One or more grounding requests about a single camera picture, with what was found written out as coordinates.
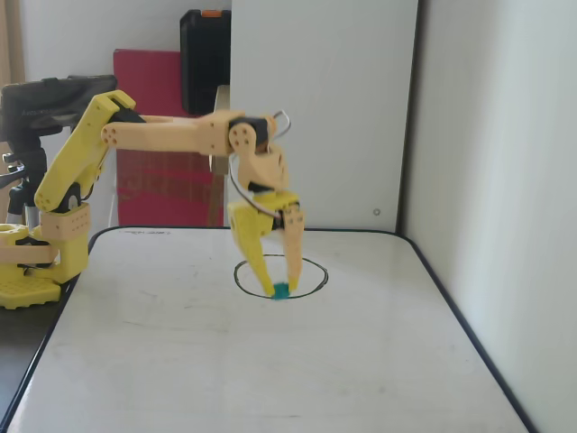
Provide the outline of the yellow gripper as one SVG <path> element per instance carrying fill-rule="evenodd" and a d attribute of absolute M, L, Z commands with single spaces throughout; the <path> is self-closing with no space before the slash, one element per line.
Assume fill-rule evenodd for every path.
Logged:
<path fill-rule="evenodd" d="M 252 202 L 242 199 L 229 203 L 227 210 L 234 241 L 267 296 L 273 296 L 275 289 L 268 274 L 260 237 L 283 230 L 288 288 L 295 290 L 302 272 L 305 228 L 298 195 L 290 191 L 264 193 L 254 196 Z"/>

